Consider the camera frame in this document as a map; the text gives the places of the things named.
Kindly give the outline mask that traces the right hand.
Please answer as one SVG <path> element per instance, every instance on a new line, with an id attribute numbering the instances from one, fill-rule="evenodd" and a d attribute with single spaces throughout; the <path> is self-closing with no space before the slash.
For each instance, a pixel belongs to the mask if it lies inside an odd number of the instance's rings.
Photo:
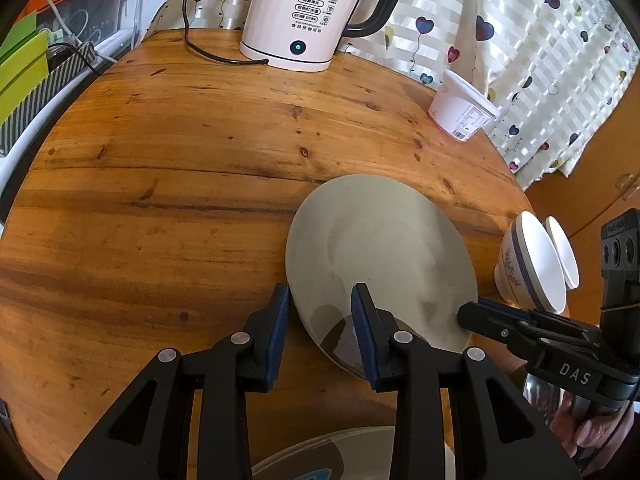
<path id="1" fill-rule="evenodd" d="M 570 457 L 576 455 L 578 448 L 599 451 L 582 468 L 582 476 L 586 478 L 608 466 L 631 432 L 636 412 L 627 406 L 616 413 L 585 419 L 578 424 L 572 415 L 573 404 L 574 396 L 564 392 L 550 429 Z"/>

